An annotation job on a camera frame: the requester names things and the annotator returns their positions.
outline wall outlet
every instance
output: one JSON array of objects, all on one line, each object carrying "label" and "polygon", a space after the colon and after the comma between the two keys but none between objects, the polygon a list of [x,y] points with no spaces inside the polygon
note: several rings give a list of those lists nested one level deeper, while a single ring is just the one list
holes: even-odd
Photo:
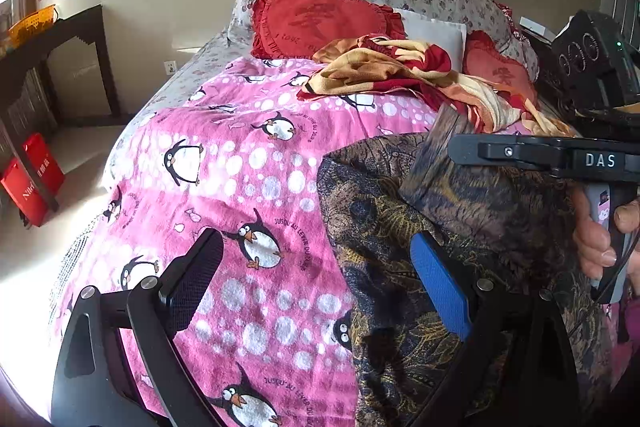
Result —
[{"label": "wall outlet", "polygon": [[175,63],[175,60],[168,60],[164,63],[164,70],[166,74],[174,74],[178,70],[178,66]]}]

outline black cable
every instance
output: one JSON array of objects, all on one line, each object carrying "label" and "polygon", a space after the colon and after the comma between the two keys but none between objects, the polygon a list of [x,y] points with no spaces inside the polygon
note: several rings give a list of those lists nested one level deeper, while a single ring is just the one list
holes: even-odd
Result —
[{"label": "black cable", "polygon": [[626,263],[629,261],[629,258],[634,253],[634,250],[636,249],[636,245],[638,244],[638,239],[640,239],[640,233],[636,233],[636,238],[631,242],[631,245],[629,245],[627,252],[622,256],[622,262],[620,263],[618,268],[616,268],[616,272],[613,274],[613,277],[609,280],[607,285],[602,289],[602,291],[600,292],[598,297],[593,301],[593,304],[589,307],[589,309],[582,314],[582,317],[580,317],[580,319],[576,322],[573,329],[569,331],[569,335],[568,335],[569,338],[571,338],[574,335],[574,333],[578,330],[578,328],[582,326],[585,320],[587,320],[587,317],[589,317],[589,315],[591,315],[593,311],[600,304],[602,304],[600,302],[600,299],[611,288],[611,285],[614,285],[616,283],[616,280],[618,279],[618,275],[620,274],[620,271],[626,266]]}]

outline dark patterned cloth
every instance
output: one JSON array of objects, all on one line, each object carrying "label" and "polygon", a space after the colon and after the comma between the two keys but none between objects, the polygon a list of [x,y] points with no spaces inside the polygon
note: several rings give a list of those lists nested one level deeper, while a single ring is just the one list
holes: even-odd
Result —
[{"label": "dark patterned cloth", "polygon": [[[325,156],[318,171],[326,231],[355,299],[358,426],[405,425],[442,381],[460,345],[410,261],[409,243],[420,230],[431,232],[476,277],[521,293],[551,289],[568,330],[591,304],[571,238],[570,182],[516,169],[455,166],[444,152],[446,133],[438,137],[437,127],[430,137],[363,140]],[[610,342],[599,313],[571,339],[585,410],[610,383]],[[469,413],[490,404],[509,340],[505,335]]]}]

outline red box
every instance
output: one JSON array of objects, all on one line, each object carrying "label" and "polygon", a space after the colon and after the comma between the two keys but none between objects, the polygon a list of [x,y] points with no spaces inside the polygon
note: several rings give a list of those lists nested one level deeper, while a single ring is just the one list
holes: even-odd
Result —
[{"label": "red box", "polygon": [[[65,175],[51,156],[42,135],[40,133],[31,135],[22,148],[44,184],[53,195],[56,195],[65,180]],[[4,170],[1,182],[18,208],[31,223],[39,227],[48,207],[29,181],[27,173],[20,169],[16,158],[13,158]]]}]

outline tiled floor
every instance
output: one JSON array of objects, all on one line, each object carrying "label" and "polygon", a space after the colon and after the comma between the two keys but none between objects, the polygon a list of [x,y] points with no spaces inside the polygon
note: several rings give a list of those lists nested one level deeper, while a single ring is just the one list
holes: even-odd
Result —
[{"label": "tiled floor", "polygon": [[12,204],[0,216],[0,364],[41,415],[48,412],[57,359],[47,346],[49,292],[69,245],[108,203],[100,179],[121,131],[61,129],[50,143],[66,174],[58,194],[60,210],[29,230]]}]

